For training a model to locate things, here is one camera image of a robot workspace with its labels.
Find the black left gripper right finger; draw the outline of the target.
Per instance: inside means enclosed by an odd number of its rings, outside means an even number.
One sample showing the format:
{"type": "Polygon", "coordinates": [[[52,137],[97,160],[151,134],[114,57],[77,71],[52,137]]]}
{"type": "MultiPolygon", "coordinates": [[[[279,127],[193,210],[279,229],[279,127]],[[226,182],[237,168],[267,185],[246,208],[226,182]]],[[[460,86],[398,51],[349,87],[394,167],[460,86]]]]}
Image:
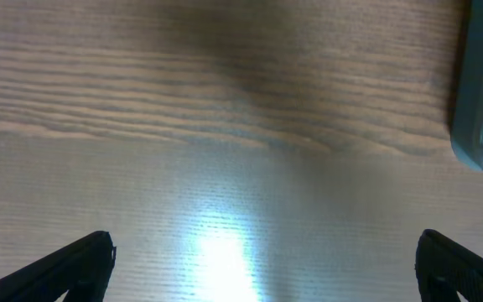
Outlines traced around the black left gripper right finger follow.
{"type": "Polygon", "coordinates": [[[483,258],[433,229],[418,240],[415,273],[423,302],[483,302],[483,258]]]}

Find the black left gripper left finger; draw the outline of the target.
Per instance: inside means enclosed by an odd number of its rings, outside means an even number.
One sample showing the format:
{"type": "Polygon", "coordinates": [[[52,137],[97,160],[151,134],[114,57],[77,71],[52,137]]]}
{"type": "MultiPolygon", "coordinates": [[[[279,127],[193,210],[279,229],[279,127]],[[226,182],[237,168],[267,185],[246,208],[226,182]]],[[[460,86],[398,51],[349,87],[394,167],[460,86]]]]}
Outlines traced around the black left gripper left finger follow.
{"type": "Polygon", "coordinates": [[[116,254],[108,232],[93,232],[0,279],[0,302],[102,301],[116,254]]]}

